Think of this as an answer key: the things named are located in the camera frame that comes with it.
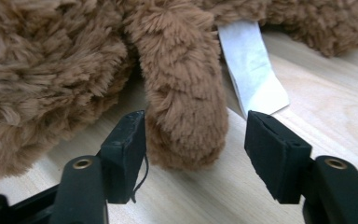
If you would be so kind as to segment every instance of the teddy bear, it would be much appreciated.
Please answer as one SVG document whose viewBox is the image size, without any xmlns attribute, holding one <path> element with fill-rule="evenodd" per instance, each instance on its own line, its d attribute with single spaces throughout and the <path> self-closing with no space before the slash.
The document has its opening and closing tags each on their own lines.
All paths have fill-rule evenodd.
<svg viewBox="0 0 358 224">
<path fill-rule="evenodd" d="M 358 49 L 358 0 L 0 0 L 0 178 L 116 104 L 138 61 L 149 160 L 210 167 L 227 133 L 216 26 L 238 20 L 326 57 Z"/>
</svg>

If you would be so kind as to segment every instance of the toy tag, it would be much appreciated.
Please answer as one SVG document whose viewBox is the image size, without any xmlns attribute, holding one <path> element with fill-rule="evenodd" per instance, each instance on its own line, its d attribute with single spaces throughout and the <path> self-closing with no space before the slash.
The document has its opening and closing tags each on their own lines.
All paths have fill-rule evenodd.
<svg viewBox="0 0 358 224">
<path fill-rule="evenodd" d="M 289 97 L 272 71 L 257 22 L 235 21 L 218 30 L 245 118 L 249 110 L 272 114 L 289 105 Z"/>
</svg>

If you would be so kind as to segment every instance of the fluffy brown fur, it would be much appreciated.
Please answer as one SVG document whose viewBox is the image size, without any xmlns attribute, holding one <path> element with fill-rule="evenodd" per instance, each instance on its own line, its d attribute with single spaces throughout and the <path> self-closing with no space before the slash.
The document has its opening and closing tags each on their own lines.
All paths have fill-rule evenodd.
<svg viewBox="0 0 358 224">
<path fill-rule="evenodd" d="M 240 19 L 325 56 L 358 48 L 358 0 L 0 0 L 0 177 L 100 117 L 136 53 L 151 161 L 211 165 L 227 132 L 214 27 Z"/>
</svg>

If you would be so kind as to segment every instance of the black string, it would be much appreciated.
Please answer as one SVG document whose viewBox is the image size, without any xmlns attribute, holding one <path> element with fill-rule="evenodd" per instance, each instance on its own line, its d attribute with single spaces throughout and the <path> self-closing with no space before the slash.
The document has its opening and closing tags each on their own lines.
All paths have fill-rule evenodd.
<svg viewBox="0 0 358 224">
<path fill-rule="evenodd" d="M 133 194 L 131 196 L 131 199 L 134 203 L 136 203 L 136 200 L 135 200 L 135 193 L 136 193 L 136 190 L 138 190 L 142 184 L 145 182 L 146 178 L 147 178 L 147 174 L 149 173 L 149 160 L 147 159 L 147 155 L 145 153 L 145 162 L 146 162 L 146 173 L 145 173 L 145 176 L 144 178 L 141 180 L 141 182 L 139 182 L 138 186 L 136 186 L 136 188 L 133 190 Z"/>
</svg>

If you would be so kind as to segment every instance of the wooden surface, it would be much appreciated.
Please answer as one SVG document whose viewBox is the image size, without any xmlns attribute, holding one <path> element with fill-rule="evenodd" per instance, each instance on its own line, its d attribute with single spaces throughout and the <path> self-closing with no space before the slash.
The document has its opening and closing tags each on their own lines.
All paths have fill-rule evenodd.
<svg viewBox="0 0 358 224">
<path fill-rule="evenodd" d="M 274 114 L 313 145 L 312 158 L 338 156 L 358 168 L 358 50 L 326 59 L 280 33 L 263 34 L 271 63 L 291 104 Z M 302 205 L 279 205 L 243 150 L 246 121 L 225 74 L 230 128 L 227 146 L 210 170 L 167 172 L 151 167 L 138 203 L 109 205 L 110 223 L 303 223 Z M 0 181 L 10 204 L 60 181 L 66 162 L 95 154 L 125 114 L 145 108 L 142 80 L 133 77 L 118 106 L 70 142 L 61 142 L 27 175 Z M 140 176 L 145 173 L 143 165 Z"/>
</svg>

